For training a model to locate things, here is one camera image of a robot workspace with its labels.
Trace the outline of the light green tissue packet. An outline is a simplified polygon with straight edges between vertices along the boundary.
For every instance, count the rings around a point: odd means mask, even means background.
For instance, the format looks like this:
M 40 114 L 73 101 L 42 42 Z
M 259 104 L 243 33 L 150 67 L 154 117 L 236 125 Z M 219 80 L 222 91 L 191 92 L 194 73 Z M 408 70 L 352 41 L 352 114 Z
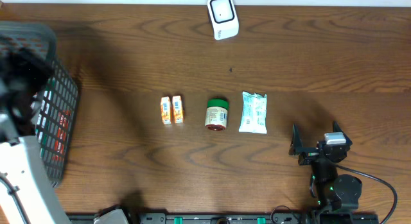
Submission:
M 242 92 L 243 110 L 239 132 L 267 134 L 267 95 Z

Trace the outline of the orange tissue pack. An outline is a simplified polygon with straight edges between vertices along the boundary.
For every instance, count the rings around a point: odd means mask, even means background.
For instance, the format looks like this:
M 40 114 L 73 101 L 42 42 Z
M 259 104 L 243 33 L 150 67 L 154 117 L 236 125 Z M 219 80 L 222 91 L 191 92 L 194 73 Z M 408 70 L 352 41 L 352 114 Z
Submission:
M 161 119 L 162 119 L 162 123 L 164 125 L 169 125 L 171 124 L 171 101 L 170 98 L 168 96 L 166 97 L 162 97 L 161 98 L 161 102 L 160 102 L 160 106 L 161 106 Z
M 181 96 L 172 97 L 173 118 L 176 124 L 184 122 L 184 109 Z

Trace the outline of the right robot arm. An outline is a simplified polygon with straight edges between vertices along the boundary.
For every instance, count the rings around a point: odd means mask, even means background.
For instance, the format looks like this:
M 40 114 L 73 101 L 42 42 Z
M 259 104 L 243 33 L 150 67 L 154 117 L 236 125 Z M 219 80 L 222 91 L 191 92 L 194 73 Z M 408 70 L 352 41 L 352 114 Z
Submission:
M 310 193 L 318 207 L 301 216 L 301 223 L 353 223 L 362 194 L 362 181 L 348 174 L 338 174 L 337 163 L 347 157 L 352 141 L 333 122 L 333 131 L 315 147 L 303 146 L 298 127 L 293 125 L 289 155 L 298 156 L 298 165 L 311 166 Z

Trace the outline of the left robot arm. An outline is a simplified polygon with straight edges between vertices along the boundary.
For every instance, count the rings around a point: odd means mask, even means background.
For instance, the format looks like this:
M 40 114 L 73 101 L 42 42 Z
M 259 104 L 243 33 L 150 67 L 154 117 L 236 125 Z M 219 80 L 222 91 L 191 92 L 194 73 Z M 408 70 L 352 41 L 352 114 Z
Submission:
M 131 222 L 121 207 L 69 216 L 49 181 L 64 168 L 78 98 L 56 61 L 24 47 L 1 58 L 1 208 L 10 223 Z

